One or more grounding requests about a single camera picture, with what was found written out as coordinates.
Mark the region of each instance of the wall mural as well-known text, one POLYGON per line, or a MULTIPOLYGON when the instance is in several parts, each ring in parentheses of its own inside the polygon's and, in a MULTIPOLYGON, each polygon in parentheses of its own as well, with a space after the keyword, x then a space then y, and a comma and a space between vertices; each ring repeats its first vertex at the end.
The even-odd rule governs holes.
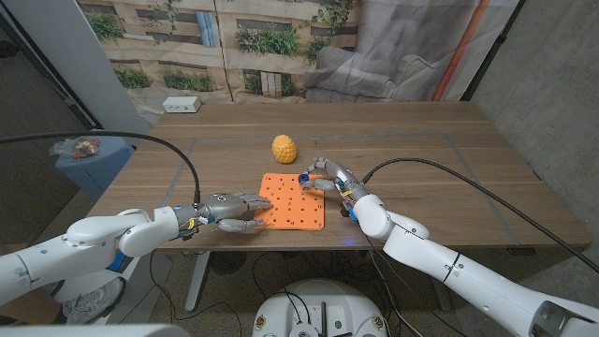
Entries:
POLYGON ((518 0, 78 0, 139 114, 458 100, 518 0))

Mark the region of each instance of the black cable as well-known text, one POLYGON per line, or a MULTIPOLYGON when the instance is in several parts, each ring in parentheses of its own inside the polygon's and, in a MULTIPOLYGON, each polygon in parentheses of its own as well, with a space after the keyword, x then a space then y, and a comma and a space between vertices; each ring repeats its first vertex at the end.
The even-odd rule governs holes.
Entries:
POLYGON ((200 256, 200 255, 202 255, 202 254, 206 254, 206 252, 201 252, 201 253, 193 253, 193 254, 185 254, 184 252, 181 252, 181 255, 182 255, 182 256, 185 256, 185 257, 200 256))
POLYGON ((170 324, 172 324, 173 319, 175 318, 175 315, 176 315, 175 304, 172 302, 172 299, 170 298, 170 293, 168 292, 168 290, 166 290, 163 286, 159 285, 156 282, 156 279, 153 278, 152 264, 153 264, 153 254, 155 252, 156 252, 156 250, 154 249, 154 250, 152 250, 152 253, 150 254, 150 278, 152 279, 152 283, 160 290, 160 292, 168 300, 168 304, 169 304, 169 308, 170 308, 170 324))
MULTIPOLYGON (((298 315, 298 324, 302 323, 301 322, 301 317, 300 317, 300 312, 298 311, 298 307, 296 306, 296 303, 294 303, 291 300, 291 297, 289 297, 289 293, 287 292, 287 289, 285 289, 285 287, 283 287, 283 291, 285 292, 285 294, 287 295, 287 298, 289 299, 289 301, 291 302, 291 305, 293 305, 293 309, 295 309, 296 314, 298 315)), ((306 315, 308 316, 308 318, 310 318, 310 312, 307 312, 306 315)))
POLYGON ((463 333, 462 331, 458 330, 457 328, 455 328, 454 326, 452 326, 451 324, 449 324, 447 321, 445 321, 442 317, 440 317, 438 314, 436 314, 433 310, 429 309, 426 307, 426 305, 424 304, 424 301, 419 297, 418 293, 412 288, 410 287, 407 282, 405 282, 398 273, 395 272, 395 270, 393 269, 393 267, 391 266, 391 264, 389 263, 389 261, 385 258, 385 256, 383 256, 382 253, 380 253, 379 251, 374 249, 373 243, 371 242, 370 238, 366 237, 366 239, 368 240, 368 243, 371 245, 371 247, 373 248, 373 252, 375 252, 376 254, 378 254, 381 258, 383 258, 383 260, 385 260, 385 262, 387 263, 387 265, 389 266, 389 268, 391 269, 391 272, 393 272, 393 274, 395 275, 395 277, 397 277, 403 284, 403 286, 405 286, 408 290, 410 290, 413 294, 416 295, 417 300, 420 302, 420 306, 422 308, 424 308, 425 310, 427 310, 429 313, 431 313, 433 316, 435 316, 438 320, 440 320, 443 324, 445 324, 446 326, 448 326, 450 329, 454 330, 456 333, 458 333, 458 335, 462 336, 462 337, 468 337, 465 333, 463 333))
POLYGON ((198 315, 201 315, 201 314, 202 314, 202 313, 204 313, 206 310, 208 310, 208 309, 211 309, 211 308, 213 308, 213 307, 215 307, 215 306, 217 306, 217 305, 219 305, 219 304, 224 304, 224 305, 226 305, 226 306, 227 306, 227 307, 230 309, 230 311, 231 311, 231 312, 232 312, 232 313, 233 313, 233 314, 234 314, 234 315, 237 317, 237 323, 239 323, 239 325, 240 325, 240 337, 241 337, 241 336, 243 336, 243 331, 241 330, 241 320, 240 320, 240 316, 239 316, 239 314, 237 314, 237 312, 235 312, 235 310, 233 310, 233 308, 232 308, 232 307, 231 307, 231 306, 230 306, 230 305, 229 305, 227 302, 225 302, 225 301, 219 301, 219 302, 216 302, 215 304, 213 304, 213 305, 211 305, 211 306, 209 306, 209 307, 207 307, 207 308, 204 308, 204 309, 202 309, 201 311, 199 311, 198 313, 195 313, 195 314, 193 314, 193 315, 190 315, 190 316, 188 316, 188 317, 183 317, 183 318, 179 318, 179 317, 177 317, 177 316, 176 316, 177 312, 176 312, 176 310, 175 310, 175 304, 174 304, 174 303, 173 303, 173 301, 172 301, 172 298, 171 298, 171 296, 170 296, 170 293, 168 292, 168 290, 167 290, 165 287, 163 287, 163 286, 159 285, 159 284, 156 282, 156 279, 154 279, 154 277, 153 277, 152 264, 153 264, 153 254, 154 254, 155 252, 156 252, 156 250, 154 249, 154 250, 152 250, 152 252, 150 253, 150 278, 152 279, 152 283, 154 284, 154 286, 156 286, 156 287, 157 287, 157 288, 160 290, 160 292, 162 292, 162 294, 163 294, 163 295, 164 295, 164 296, 167 298, 167 300, 168 300, 168 304, 169 304, 169 307, 170 307, 170 324, 173 324, 173 320, 182 321, 182 320, 185 320, 185 319, 190 319, 190 318, 196 317, 196 316, 198 316, 198 315))
POLYGON ((152 293, 152 290, 153 290, 155 287, 156 287, 156 286, 152 286, 152 287, 150 288, 150 290, 148 290, 148 292, 147 292, 147 293, 146 293, 146 294, 145 294, 145 295, 144 295, 144 296, 141 298, 141 300, 139 300, 138 304, 136 304, 136 305, 133 307, 133 309, 131 309, 131 310, 130 310, 130 311, 127 313, 127 315, 125 315, 125 316, 123 317, 123 319, 121 319, 121 321, 119 321, 119 324, 123 323, 123 321, 124 321, 124 320, 125 320, 127 317, 129 317, 129 315, 131 315, 131 313, 133 313, 133 311, 134 311, 134 310, 136 310, 136 309, 137 309, 137 308, 138 308, 138 307, 141 305, 141 303, 143 302, 143 300, 145 300, 145 299, 146 299, 146 298, 147 298, 147 297, 150 295, 150 293, 152 293))
POLYGON ((479 183, 475 183, 474 181, 472 181, 472 180, 464 177, 463 175, 459 174, 458 172, 454 171, 453 169, 447 168, 447 167, 445 167, 445 166, 443 166, 441 164, 432 162, 430 160, 421 159, 421 158, 395 158, 395 159, 388 160, 385 163, 381 163, 381 164, 377 165, 376 168, 373 168, 370 172, 368 172, 368 174, 366 174, 366 176, 364 176, 364 178, 362 179, 362 183, 367 183, 371 179, 371 177, 373 176, 373 174, 377 170, 379 170, 380 168, 382 168, 384 166, 387 166, 389 164, 399 163, 399 162, 417 162, 417 163, 431 165, 431 166, 436 167, 438 169, 442 169, 443 171, 445 171, 445 172, 447 172, 447 173, 449 173, 449 174, 451 174, 451 175, 453 175, 455 177, 460 178, 462 181, 468 183, 469 185, 471 185, 475 189, 479 190, 480 192, 482 192, 482 193, 486 194, 487 196, 491 197, 493 200, 495 200, 495 201, 499 202, 500 204, 504 205, 508 210, 512 211, 517 216, 519 216, 520 218, 524 219, 527 223, 533 225, 536 229, 538 229, 543 234, 547 235, 550 239, 552 239, 556 243, 558 243, 561 247, 565 248, 567 251, 569 251, 574 256, 576 256, 577 258, 579 258, 587 266, 591 267, 591 269, 593 269, 595 272, 599 273, 599 266, 597 266, 594 262, 592 262, 588 257, 586 257, 583 254, 579 253, 570 244, 568 244, 564 240, 560 239, 557 235, 553 234, 550 230, 548 230, 547 228, 543 227, 541 224, 539 224, 536 221, 534 221, 531 217, 529 217, 528 215, 526 215, 525 213, 523 213, 522 211, 520 211, 516 207, 512 206, 507 201, 503 200, 502 198, 499 198, 498 196, 496 196, 495 194, 493 194, 492 192, 490 192, 488 189, 486 189, 485 187, 483 187, 479 183))
MULTIPOLYGON (((296 295, 296 294, 294 294, 294 293, 292 293, 292 292, 290 292, 290 291, 286 291, 286 290, 285 290, 285 293, 286 293, 286 294, 288 294, 288 295, 291 295, 291 296, 293 296, 293 297, 296 297, 298 300, 300 300, 300 301, 301 301, 301 304, 303 304, 303 307, 304 307, 304 309, 306 309, 306 313, 310 313, 310 312, 308 311, 308 306, 306 305, 306 302, 305 302, 305 301, 303 301, 303 299, 302 299, 300 296, 298 296, 298 295, 296 295)), ((310 319, 310 314, 308 314, 308 324, 312 324, 312 320, 310 319)))
POLYGON ((134 139, 145 139, 157 142, 168 147, 170 150, 174 151, 179 157, 187 164, 191 174, 194 176, 194 184, 196 185, 196 191, 194 193, 194 203, 199 203, 199 178, 197 177, 196 168, 191 163, 189 158, 181 152, 175 145, 167 142, 166 140, 142 135, 133 132, 120 132, 120 131, 85 131, 85 132, 51 132, 45 134, 35 134, 35 135, 23 135, 23 136, 14 136, 14 137, 4 137, 0 139, 0 144, 9 144, 17 141, 26 141, 26 140, 35 140, 35 139, 55 139, 55 138, 67 138, 67 137, 84 137, 84 136, 107 136, 107 137, 129 137, 134 139))
MULTIPOLYGON (((371 247, 373 248, 373 244, 371 243, 371 240, 368 236, 366 236, 366 234, 364 234, 364 236, 366 237, 366 240, 368 240, 368 242, 371 244, 371 247)), ((395 314, 397 315, 397 317, 400 319, 400 321, 402 321, 403 323, 405 323, 406 327, 416 336, 420 336, 422 337, 422 334, 416 330, 416 328, 412 327, 410 325, 410 323, 402 316, 402 314, 400 314, 400 310, 398 309, 398 307, 395 305, 395 302, 393 301, 393 298, 391 297, 391 288, 389 287, 387 280, 385 279, 385 276, 383 276, 383 273, 381 272, 381 270, 378 268, 378 266, 376 266, 376 262, 374 261, 374 254, 371 254, 371 259, 373 260, 373 265, 376 268, 377 271, 377 275, 378 277, 383 280, 383 285, 385 285, 385 290, 387 291, 388 295, 389 295, 389 299, 391 300, 391 304, 393 306, 393 309, 395 310, 395 314)))
MULTIPOLYGON (((260 286, 260 284, 258 283, 258 281, 256 279, 256 263, 263 256, 266 256, 268 254, 275 254, 275 253, 279 254, 280 256, 283 257, 283 260, 285 261, 285 266, 287 267, 286 268, 287 269, 287 276, 289 276, 289 280, 291 280, 291 282, 294 282, 293 278, 291 277, 291 273, 289 272, 289 268, 287 266, 287 260, 286 260, 286 258, 285 258, 285 256, 283 254, 281 254, 280 252, 266 252, 266 253, 262 254, 261 256, 259 256, 254 261, 254 264, 252 265, 252 278, 254 279, 254 284, 258 288, 258 291, 260 291, 260 294, 262 295, 262 297, 264 299, 268 299, 268 297, 266 296, 266 294, 264 293, 264 290, 262 290, 262 287, 260 286)), ((298 308, 296 307, 296 304, 291 300, 291 298, 289 298, 289 295, 298 298, 298 300, 301 301, 301 303, 303 304, 304 308, 306 309, 306 315, 308 315, 308 324, 312 324, 312 319, 310 318, 310 311, 308 311, 308 306, 306 305, 306 302, 303 301, 303 299, 300 296, 298 296, 298 295, 296 295, 296 294, 294 294, 292 292, 287 291, 287 289, 285 287, 283 287, 283 291, 284 292, 277 292, 275 294, 284 294, 285 293, 287 295, 287 298, 289 299, 289 301, 291 301, 291 304, 293 304, 293 308, 296 310, 296 314, 298 315, 298 320, 301 320, 301 318, 300 318, 300 312, 298 311, 298 308)))
POLYGON ((235 312, 235 310, 233 310, 233 308, 232 308, 232 307, 231 307, 231 306, 230 306, 230 305, 229 305, 227 302, 225 302, 225 301, 219 301, 219 302, 216 302, 215 304, 213 304, 213 305, 211 305, 211 306, 209 306, 209 307, 206 307, 206 308, 204 308, 204 309, 200 310, 198 313, 195 313, 195 314, 193 314, 193 315, 190 315, 189 317, 184 317, 184 318, 175 318, 175 319, 176 319, 176 320, 178 320, 178 321, 183 321, 183 320, 185 320, 185 319, 194 318, 194 317, 196 317, 196 316, 198 316, 198 315, 202 315, 202 314, 203 314, 205 311, 207 311, 207 310, 209 310, 209 309, 211 309, 211 308, 213 308, 213 307, 215 307, 215 306, 217 306, 217 305, 220 305, 220 304, 226 305, 226 307, 228 307, 228 309, 229 309, 229 310, 230 310, 230 311, 231 311, 231 312, 232 312, 232 313, 233 313, 233 314, 234 314, 234 315, 237 317, 237 323, 238 323, 238 324, 239 324, 239 326, 240 326, 240 337, 242 337, 242 336, 243 336, 243 331, 241 330, 241 320, 240 320, 240 316, 239 316, 239 314, 237 314, 237 312, 235 312))

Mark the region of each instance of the concrete wall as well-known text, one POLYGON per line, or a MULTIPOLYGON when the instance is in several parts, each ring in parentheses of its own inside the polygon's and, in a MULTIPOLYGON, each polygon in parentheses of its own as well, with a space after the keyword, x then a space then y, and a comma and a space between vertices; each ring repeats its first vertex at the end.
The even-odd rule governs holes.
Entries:
MULTIPOLYGON (((590 231, 599 262, 599 5, 528 0, 473 101, 590 231)), ((599 276, 563 252, 465 252, 524 286, 599 307, 599 276)), ((458 301, 464 331, 504 336, 458 301)))
POLYGON ((150 131, 150 124, 138 115, 75 0, 4 3, 104 128, 144 134, 150 131))

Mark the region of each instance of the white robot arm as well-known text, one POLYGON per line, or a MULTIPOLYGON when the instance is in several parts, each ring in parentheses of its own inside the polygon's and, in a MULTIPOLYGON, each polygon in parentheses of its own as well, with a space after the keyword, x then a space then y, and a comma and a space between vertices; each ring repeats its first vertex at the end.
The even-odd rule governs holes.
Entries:
POLYGON ((267 198, 249 193, 216 194, 198 205, 155 209, 153 220, 143 210, 81 219, 64 235, 0 256, 0 305, 52 282, 101 271, 114 260, 117 240, 126 256, 144 256, 169 240, 190 238, 196 224, 214 222, 231 232, 263 225, 238 218, 270 207, 267 198))
POLYGON ((158 208, 153 221, 143 210, 89 217, 71 225, 64 235, 0 256, 0 305, 52 282, 101 271, 114 260, 117 239, 127 256, 148 254, 178 236, 188 214, 180 215, 189 211, 186 207, 177 214, 170 207, 158 208))
POLYGON ((397 261, 443 282, 514 336, 597 336, 599 309, 553 297, 517 285, 470 258, 428 240, 429 231, 417 221, 388 212, 343 166, 318 157, 299 176, 325 169, 369 237, 386 241, 383 250, 397 261))

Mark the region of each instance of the table leg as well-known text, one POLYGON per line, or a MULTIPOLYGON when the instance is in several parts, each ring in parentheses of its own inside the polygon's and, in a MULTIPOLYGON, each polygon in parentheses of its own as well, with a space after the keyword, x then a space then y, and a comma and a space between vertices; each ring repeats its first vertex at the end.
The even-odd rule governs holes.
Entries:
POLYGON ((448 312, 453 310, 453 303, 451 302, 451 295, 449 294, 449 288, 443 284, 443 282, 431 277, 432 287, 437 295, 437 304, 439 309, 448 312))
POLYGON ((191 277, 191 284, 189 285, 189 291, 187 292, 187 300, 185 301, 185 311, 188 313, 193 312, 197 308, 199 303, 199 295, 201 294, 202 284, 208 269, 208 260, 210 258, 210 252, 206 252, 196 257, 196 266, 194 267, 194 274, 191 277))

